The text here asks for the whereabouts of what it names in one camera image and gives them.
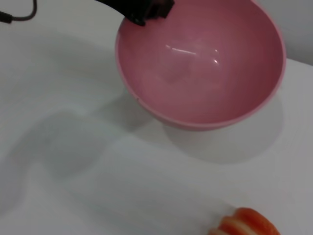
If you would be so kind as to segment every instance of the pink bowl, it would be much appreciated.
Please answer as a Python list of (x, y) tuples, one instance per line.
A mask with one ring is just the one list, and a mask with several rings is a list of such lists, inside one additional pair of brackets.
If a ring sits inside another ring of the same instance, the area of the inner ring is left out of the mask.
[(262, 108), (281, 83), (286, 51), (251, 0), (176, 0), (167, 19), (124, 20), (116, 58), (128, 90), (157, 119), (204, 131)]

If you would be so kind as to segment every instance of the wall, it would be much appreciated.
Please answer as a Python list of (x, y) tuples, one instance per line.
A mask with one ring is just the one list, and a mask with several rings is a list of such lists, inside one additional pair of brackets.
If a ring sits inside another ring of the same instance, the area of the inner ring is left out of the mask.
[(280, 27), (288, 57), (313, 65), (313, 0), (257, 0)]

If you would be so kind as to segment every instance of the black clip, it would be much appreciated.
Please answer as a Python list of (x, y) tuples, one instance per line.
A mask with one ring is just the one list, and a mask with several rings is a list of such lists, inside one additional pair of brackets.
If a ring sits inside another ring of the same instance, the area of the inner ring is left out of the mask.
[(174, 0), (97, 0), (123, 14), (133, 23), (145, 26), (148, 19), (166, 18)]

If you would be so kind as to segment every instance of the white surface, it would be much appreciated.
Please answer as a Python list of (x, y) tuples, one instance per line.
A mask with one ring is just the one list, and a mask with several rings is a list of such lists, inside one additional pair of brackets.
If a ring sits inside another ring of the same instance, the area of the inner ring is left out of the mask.
[(313, 64), (313, 1), (257, 0), (281, 28), (288, 57)]
[(61, 2), (0, 25), (0, 234), (202, 235), (237, 206), (313, 233), (313, 67), (289, 60), (276, 97), (238, 125), (175, 130), (124, 91), (122, 18)]

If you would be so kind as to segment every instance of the bowl rim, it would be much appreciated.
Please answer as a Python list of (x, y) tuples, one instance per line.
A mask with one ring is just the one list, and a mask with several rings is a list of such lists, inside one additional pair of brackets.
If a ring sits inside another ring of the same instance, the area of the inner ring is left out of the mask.
[(123, 80), (127, 90), (137, 100), (137, 102), (140, 105), (142, 105), (147, 111), (149, 111), (154, 116), (160, 118), (161, 120), (163, 120), (165, 122), (173, 123), (173, 124), (176, 124), (176, 125), (179, 125), (179, 126), (183, 126), (183, 127), (188, 127), (188, 128), (217, 129), (217, 128), (233, 125), (233, 124), (235, 124), (237, 122), (240, 122), (240, 121), (250, 117), (254, 113), (258, 112), (260, 109), (262, 109), (274, 97), (274, 95), (277, 93), (277, 90), (278, 90), (278, 88), (280, 87), (280, 85), (282, 83), (282, 80), (283, 80), (284, 75), (285, 75), (285, 70), (286, 70), (287, 51), (286, 51), (286, 46), (285, 46), (285, 42), (284, 42), (282, 33), (281, 33), (280, 29), (278, 28), (278, 26), (276, 25), (276, 23), (271, 18), (271, 16), (255, 0), (250, 0), (250, 2), (252, 4), (254, 4), (254, 5), (256, 5), (265, 14), (265, 16), (270, 20), (270, 22), (274, 26), (274, 28), (276, 30), (276, 33), (278, 35), (278, 38), (280, 40), (280, 44), (281, 44), (281, 47), (282, 47), (282, 53), (283, 53), (282, 54), (282, 56), (283, 56), (283, 58), (282, 58), (283, 59), (283, 64), (282, 64), (280, 77), (277, 80), (277, 84), (273, 88), (271, 93), (268, 95), (268, 97), (264, 101), (262, 101), (262, 103), (260, 103), (258, 106), (256, 106), (255, 108), (253, 108), (252, 110), (250, 110), (246, 114), (243, 114), (243, 115), (241, 115), (241, 116), (239, 116), (237, 118), (233, 118), (233, 119), (230, 119), (230, 120), (227, 120), (227, 121), (212, 122), (212, 123), (192, 123), (192, 122), (180, 121), (180, 120), (177, 120), (175, 118), (170, 118), (167, 115), (164, 115), (161, 112), (155, 110), (154, 108), (151, 108), (132, 89), (132, 87), (130, 86), (128, 80), (126, 79), (126, 76), (125, 76), (125, 74), (124, 74), (124, 72), (122, 70), (122, 66), (120, 64), (120, 60), (119, 60), (120, 29), (121, 29), (122, 25), (125, 23), (125, 21), (127, 21), (127, 19), (124, 18), (124, 20), (122, 21), (122, 23), (121, 23), (121, 25), (119, 27), (119, 30), (118, 30), (118, 33), (117, 33), (117, 36), (116, 36), (116, 40), (115, 40), (115, 60), (116, 60), (116, 64), (117, 64), (117, 67), (118, 67), (118, 71), (119, 71), (119, 73), (120, 73), (120, 75), (122, 77), (122, 80)]

